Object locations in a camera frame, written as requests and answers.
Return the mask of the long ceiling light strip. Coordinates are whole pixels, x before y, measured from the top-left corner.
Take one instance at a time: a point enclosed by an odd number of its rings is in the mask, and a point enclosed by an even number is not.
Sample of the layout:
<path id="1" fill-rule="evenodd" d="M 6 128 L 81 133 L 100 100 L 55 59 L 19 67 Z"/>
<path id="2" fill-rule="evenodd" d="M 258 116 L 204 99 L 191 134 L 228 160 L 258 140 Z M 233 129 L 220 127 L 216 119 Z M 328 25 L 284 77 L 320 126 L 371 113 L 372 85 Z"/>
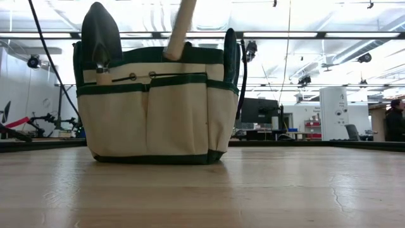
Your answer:
<path id="1" fill-rule="evenodd" d="M 82 37 L 80 32 L 45 32 L 45 39 L 75 39 Z M 121 39 L 168 39 L 170 32 L 120 32 Z M 405 32 L 236 32 L 237 39 L 344 39 L 344 40 L 405 40 Z M 186 39 L 222 39 L 225 32 L 187 32 Z M 0 32 L 0 39 L 39 39 L 37 32 Z"/>

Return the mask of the red storage shelf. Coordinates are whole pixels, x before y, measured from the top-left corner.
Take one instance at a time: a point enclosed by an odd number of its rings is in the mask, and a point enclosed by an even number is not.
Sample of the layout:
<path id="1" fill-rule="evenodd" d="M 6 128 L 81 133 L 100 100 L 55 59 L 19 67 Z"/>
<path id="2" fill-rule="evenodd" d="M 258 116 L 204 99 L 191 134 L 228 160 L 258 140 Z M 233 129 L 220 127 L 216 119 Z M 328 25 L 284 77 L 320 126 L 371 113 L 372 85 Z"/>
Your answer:
<path id="1" fill-rule="evenodd" d="M 307 139 L 321 140 L 321 122 L 319 120 L 305 120 L 304 130 L 307 133 Z"/>

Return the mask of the black background monitor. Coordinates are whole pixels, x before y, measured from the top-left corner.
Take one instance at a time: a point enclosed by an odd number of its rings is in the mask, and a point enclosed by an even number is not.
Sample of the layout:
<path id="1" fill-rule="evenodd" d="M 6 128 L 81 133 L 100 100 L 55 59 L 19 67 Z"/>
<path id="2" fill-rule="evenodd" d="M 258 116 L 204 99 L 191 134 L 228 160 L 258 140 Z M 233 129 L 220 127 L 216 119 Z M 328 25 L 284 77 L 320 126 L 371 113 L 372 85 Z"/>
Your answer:
<path id="1" fill-rule="evenodd" d="M 278 116 L 278 101 L 271 99 L 245 98 L 241 109 L 244 123 L 270 124 Z"/>

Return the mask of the black aluminium table frame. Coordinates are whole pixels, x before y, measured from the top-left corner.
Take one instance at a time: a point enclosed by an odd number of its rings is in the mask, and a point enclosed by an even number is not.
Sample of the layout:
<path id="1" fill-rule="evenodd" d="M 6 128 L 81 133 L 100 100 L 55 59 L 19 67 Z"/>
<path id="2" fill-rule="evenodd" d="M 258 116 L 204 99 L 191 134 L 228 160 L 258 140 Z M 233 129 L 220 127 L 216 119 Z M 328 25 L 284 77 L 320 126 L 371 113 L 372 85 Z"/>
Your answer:
<path id="1" fill-rule="evenodd" d="M 0 153 L 87 146 L 84 139 L 59 141 L 0 141 Z M 372 141 L 230 141 L 228 147 L 336 147 L 405 152 L 405 142 Z"/>

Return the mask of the person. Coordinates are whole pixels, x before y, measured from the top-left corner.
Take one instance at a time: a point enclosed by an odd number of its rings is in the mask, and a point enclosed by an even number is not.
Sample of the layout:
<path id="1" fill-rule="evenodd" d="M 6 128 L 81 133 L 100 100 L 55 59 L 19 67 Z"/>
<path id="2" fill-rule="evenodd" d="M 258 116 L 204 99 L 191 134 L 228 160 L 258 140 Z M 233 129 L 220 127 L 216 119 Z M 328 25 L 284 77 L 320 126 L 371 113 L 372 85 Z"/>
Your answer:
<path id="1" fill-rule="evenodd" d="M 393 99 L 385 112 L 386 141 L 405 143 L 405 119 L 402 112 L 405 104 L 401 99 Z"/>

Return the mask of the cream and green gardening bag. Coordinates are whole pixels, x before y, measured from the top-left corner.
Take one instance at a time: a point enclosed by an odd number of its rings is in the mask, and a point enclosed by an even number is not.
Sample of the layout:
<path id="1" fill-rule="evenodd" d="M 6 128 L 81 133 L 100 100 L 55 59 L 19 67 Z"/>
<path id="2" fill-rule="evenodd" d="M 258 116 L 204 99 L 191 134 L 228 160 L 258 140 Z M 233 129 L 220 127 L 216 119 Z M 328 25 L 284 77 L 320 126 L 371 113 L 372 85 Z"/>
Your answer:
<path id="1" fill-rule="evenodd" d="M 242 94 L 234 30 L 223 49 L 187 44 L 178 61 L 159 46 L 125 51 L 106 73 L 73 48 L 78 110 L 99 162 L 210 164 L 227 152 Z"/>

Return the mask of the wooden-handled narrow trowel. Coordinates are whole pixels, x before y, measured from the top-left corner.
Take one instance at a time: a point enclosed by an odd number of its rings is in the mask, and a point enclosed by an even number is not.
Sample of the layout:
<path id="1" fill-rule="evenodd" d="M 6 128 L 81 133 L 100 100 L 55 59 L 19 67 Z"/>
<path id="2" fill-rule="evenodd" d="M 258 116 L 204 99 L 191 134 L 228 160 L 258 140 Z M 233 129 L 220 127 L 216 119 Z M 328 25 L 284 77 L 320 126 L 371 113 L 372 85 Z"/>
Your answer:
<path id="1" fill-rule="evenodd" d="M 168 45 L 163 51 L 166 59 L 177 61 L 182 57 L 184 40 L 192 22 L 196 3 L 197 0 L 182 0 L 180 3 Z"/>

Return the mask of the dark office chair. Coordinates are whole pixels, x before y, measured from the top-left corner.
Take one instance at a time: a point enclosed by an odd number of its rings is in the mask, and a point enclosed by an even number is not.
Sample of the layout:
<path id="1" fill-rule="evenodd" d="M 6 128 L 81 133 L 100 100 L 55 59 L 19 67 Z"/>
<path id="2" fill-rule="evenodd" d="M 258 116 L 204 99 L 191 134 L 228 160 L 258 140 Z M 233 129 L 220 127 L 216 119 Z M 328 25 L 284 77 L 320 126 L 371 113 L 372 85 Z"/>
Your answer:
<path id="1" fill-rule="evenodd" d="M 354 124 L 347 124 L 345 125 L 347 134 L 349 136 L 349 140 L 352 141 L 360 141 L 359 132 Z"/>

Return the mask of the wooden-handled wide trowel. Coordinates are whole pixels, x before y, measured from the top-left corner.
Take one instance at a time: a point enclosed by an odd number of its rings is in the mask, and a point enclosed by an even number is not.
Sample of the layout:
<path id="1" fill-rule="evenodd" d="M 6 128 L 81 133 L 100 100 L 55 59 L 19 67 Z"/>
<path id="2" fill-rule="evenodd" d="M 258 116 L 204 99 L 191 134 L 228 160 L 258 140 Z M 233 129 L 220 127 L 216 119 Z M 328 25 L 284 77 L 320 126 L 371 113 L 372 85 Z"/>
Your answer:
<path id="1" fill-rule="evenodd" d="M 92 63 L 96 70 L 96 84 L 112 84 L 109 65 L 123 59 L 118 26 L 99 2 L 94 2 L 82 24 L 83 61 Z"/>

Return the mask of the white pillar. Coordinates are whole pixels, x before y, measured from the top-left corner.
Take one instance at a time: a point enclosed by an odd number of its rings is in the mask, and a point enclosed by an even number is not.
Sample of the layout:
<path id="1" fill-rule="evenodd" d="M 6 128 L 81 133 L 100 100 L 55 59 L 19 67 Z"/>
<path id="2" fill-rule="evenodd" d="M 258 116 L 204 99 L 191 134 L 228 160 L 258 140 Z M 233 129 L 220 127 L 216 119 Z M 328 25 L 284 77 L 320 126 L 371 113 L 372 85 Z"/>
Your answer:
<path id="1" fill-rule="evenodd" d="M 320 89 L 320 108 L 322 140 L 347 139 L 345 125 L 349 123 L 349 115 L 346 88 Z"/>

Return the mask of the red flat bar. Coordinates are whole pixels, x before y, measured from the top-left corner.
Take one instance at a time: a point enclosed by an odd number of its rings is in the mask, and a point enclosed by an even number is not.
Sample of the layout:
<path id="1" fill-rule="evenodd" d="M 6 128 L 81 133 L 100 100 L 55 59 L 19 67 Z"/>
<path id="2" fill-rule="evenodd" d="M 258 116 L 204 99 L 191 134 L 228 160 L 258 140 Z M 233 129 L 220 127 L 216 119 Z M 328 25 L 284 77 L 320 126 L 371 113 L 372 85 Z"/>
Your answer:
<path id="1" fill-rule="evenodd" d="M 19 119 L 19 120 L 15 121 L 15 122 L 11 122 L 11 123 L 6 124 L 5 127 L 14 128 L 14 127 L 23 125 L 23 124 L 25 124 L 25 123 L 27 123 L 29 121 L 30 121 L 29 117 L 24 117 L 24 118 Z"/>

